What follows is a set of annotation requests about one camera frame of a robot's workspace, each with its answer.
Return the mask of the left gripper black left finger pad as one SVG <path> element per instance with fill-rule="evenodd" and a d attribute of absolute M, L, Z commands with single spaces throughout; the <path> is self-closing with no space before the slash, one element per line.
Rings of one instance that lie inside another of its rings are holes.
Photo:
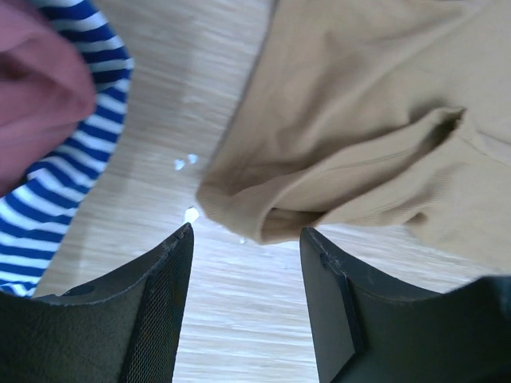
<path fill-rule="evenodd" d="M 194 232 L 185 224 L 63 295 L 2 294 L 2 381 L 170 382 L 193 249 Z"/>

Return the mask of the red graphic tank top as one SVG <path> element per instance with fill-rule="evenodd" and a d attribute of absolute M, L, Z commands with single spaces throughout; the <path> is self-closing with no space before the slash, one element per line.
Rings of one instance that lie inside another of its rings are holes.
<path fill-rule="evenodd" d="M 1 3 L 1 193 L 95 109 L 87 64 L 27 1 Z"/>

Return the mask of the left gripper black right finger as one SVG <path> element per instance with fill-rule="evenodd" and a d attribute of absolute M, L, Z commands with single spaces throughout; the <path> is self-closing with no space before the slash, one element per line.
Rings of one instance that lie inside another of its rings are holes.
<path fill-rule="evenodd" d="M 507 382 L 510 279 L 446 293 L 403 282 L 313 228 L 300 257 L 321 382 Z"/>

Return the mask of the tan brown tank top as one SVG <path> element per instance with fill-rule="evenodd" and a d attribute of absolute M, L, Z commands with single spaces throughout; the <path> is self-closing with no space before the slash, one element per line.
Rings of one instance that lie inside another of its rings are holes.
<path fill-rule="evenodd" d="M 403 225 L 508 270 L 509 2 L 277 2 L 197 199 L 258 243 Z"/>

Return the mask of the blue white striped top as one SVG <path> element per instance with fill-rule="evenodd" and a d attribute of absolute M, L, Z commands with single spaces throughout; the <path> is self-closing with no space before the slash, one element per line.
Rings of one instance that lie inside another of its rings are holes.
<path fill-rule="evenodd" d="M 1 291 L 29 298 L 61 246 L 81 201 L 108 165 L 124 128 L 134 60 L 91 1 L 35 1 L 85 59 L 96 108 L 63 144 L 1 198 Z"/>

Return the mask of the small white scrap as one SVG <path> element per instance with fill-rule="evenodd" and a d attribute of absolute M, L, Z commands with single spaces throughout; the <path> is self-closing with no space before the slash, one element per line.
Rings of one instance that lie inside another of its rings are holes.
<path fill-rule="evenodd" d="M 196 207 L 188 207 L 184 211 L 184 223 L 194 223 L 200 218 L 200 211 Z"/>

